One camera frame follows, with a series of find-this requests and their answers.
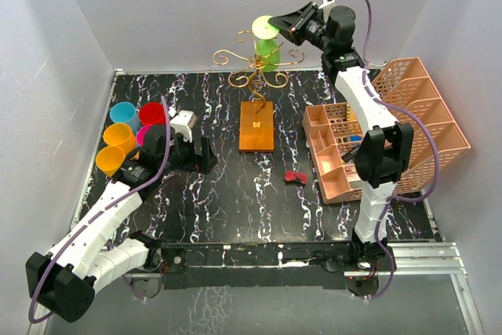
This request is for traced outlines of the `yellow-base orange wine glass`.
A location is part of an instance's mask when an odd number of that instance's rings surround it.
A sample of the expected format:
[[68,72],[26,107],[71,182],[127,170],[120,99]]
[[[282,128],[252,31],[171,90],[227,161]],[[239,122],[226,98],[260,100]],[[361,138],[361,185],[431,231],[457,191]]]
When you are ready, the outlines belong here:
[[117,146],[106,146],[96,155],[96,166],[106,176],[112,177],[119,170],[126,155]]

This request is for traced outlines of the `yellow-base amber wine glass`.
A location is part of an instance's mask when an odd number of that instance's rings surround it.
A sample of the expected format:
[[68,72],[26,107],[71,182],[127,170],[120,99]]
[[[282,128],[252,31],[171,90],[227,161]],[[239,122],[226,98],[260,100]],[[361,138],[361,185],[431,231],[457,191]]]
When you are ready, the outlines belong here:
[[120,147],[127,155],[136,147],[136,138],[129,125],[114,123],[104,130],[104,142],[108,146]]

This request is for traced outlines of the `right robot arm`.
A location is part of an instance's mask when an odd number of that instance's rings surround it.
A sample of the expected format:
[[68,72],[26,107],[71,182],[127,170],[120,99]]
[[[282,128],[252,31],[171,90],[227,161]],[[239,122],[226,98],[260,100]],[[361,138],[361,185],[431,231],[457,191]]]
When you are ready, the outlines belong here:
[[368,80],[363,59],[352,46],[355,18],[355,11],[344,5],[333,7],[323,17],[310,2],[268,22],[294,45],[310,42],[321,50],[324,73],[355,113],[362,141],[342,159],[354,162],[362,182],[349,257],[356,268],[366,270],[389,253],[384,221],[395,186],[408,169],[414,131],[381,103]]

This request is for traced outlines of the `pink wine glass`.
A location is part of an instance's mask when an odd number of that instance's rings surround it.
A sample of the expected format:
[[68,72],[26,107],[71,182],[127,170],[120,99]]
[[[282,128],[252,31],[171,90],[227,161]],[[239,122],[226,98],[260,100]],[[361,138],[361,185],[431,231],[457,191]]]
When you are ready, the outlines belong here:
[[146,137],[147,132],[150,130],[151,125],[145,125],[142,126],[138,132],[136,133],[136,145],[137,146],[143,146],[144,145],[144,139]]

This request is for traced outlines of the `green wine glass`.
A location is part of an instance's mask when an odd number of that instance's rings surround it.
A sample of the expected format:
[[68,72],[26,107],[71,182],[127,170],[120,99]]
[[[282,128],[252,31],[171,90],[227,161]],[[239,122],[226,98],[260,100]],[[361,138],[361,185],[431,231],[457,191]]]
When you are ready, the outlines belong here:
[[263,72],[275,71],[280,63],[280,50],[275,38],[279,29],[269,23],[271,16],[257,17],[252,23],[252,33],[256,38],[256,54],[265,57],[267,65],[262,68]]

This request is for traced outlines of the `blue wine glass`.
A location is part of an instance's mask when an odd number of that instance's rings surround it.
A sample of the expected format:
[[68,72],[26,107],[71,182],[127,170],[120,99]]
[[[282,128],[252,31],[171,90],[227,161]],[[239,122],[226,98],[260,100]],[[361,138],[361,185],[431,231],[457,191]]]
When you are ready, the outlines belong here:
[[110,119],[113,123],[127,124],[133,133],[140,129],[139,111],[130,102],[120,102],[115,104],[109,111]]

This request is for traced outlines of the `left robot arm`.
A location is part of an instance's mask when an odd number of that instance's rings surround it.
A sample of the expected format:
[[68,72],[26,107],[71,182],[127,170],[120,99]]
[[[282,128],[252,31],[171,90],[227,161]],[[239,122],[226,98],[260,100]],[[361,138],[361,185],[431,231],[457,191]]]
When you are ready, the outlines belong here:
[[29,322],[38,324],[51,315],[75,322],[100,290],[126,272],[157,269],[162,262],[158,241],[142,232],[109,250],[104,247],[166,173],[207,174],[216,163],[207,136],[186,139],[167,125],[152,126],[141,146],[130,133],[124,144],[108,144],[99,151],[96,164],[111,178],[103,194],[49,251],[35,252],[27,259]]

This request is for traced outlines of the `red wine glass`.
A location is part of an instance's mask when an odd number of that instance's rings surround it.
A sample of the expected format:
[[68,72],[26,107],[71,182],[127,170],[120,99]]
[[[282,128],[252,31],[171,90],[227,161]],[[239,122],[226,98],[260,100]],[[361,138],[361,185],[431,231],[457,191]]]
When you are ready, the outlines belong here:
[[162,103],[150,102],[139,110],[139,120],[142,126],[154,126],[166,123],[166,113]]

